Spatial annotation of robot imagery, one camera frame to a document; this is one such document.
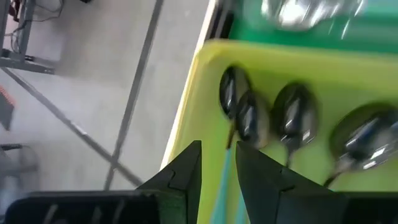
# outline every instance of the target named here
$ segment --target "spoon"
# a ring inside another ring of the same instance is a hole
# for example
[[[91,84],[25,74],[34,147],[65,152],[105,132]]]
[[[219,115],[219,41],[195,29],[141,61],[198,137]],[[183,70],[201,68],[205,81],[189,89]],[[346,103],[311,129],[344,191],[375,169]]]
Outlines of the spoon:
[[[235,123],[242,141],[256,149],[261,149],[268,144],[270,140],[269,107],[258,93],[249,90],[242,96],[238,103]],[[245,222],[245,210],[241,192],[235,224]]]
[[[286,167],[295,151],[310,143],[318,129],[314,95],[301,83],[290,83],[278,94],[272,109],[274,129],[287,148]]]
[[[278,29],[309,30],[335,16],[357,16],[365,0],[262,0],[261,15]]]
[[[221,108],[223,109],[226,117],[231,121],[231,127],[229,129],[226,154],[224,158],[223,171],[221,175],[220,189],[211,217],[211,223],[224,224],[226,223],[226,193],[228,186],[228,174],[231,163],[232,153],[231,144],[233,135],[235,132],[234,119],[236,116],[236,110],[238,101],[241,99],[243,94],[250,89],[250,83],[247,78],[246,72],[237,66],[228,67],[220,82],[219,100]]]
[[[337,160],[323,184],[329,187],[342,173],[367,170],[386,162],[398,151],[398,110],[372,103],[348,114],[331,134],[330,149]]]

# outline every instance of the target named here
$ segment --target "metal frame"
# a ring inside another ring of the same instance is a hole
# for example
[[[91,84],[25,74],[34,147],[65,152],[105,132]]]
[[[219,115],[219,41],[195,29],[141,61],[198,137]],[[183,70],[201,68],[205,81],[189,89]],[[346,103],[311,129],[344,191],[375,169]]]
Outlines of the metal frame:
[[[15,68],[20,70],[27,70],[30,72],[39,72],[46,74],[54,74],[54,68],[41,65],[39,61],[45,61],[42,58],[26,55],[27,45],[29,43],[30,29],[32,27],[33,13],[35,8],[35,0],[24,0],[21,8],[21,18],[19,19],[18,27],[24,26],[23,29],[17,31],[19,40],[19,52],[15,53],[11,50],[4,49],[4,38],[6,35],[7,15],[10,0],[0,0],[0,67]]]

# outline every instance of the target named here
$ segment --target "concrete floor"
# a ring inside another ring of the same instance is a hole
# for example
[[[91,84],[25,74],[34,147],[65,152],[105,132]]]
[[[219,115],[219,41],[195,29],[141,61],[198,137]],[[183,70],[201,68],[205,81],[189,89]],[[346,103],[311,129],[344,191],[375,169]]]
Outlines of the concrete floor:
[[[67,1],[61,18],[33,23],[28,48],[28,54],[56,61],[56,75],[11,71],[112,154],[154,4],[155,0]],[[162,162],[207,4],[164,2],[120,157],[121,164],[143,181]],[[37,12],[40,17],[45,14]],[[109,163],[3,71],[0,85],[17,102],[12,131],[0,139],[22,142],[38,155],[39,189],[101,190]],[[111,189],[135,187],[116,172]]]

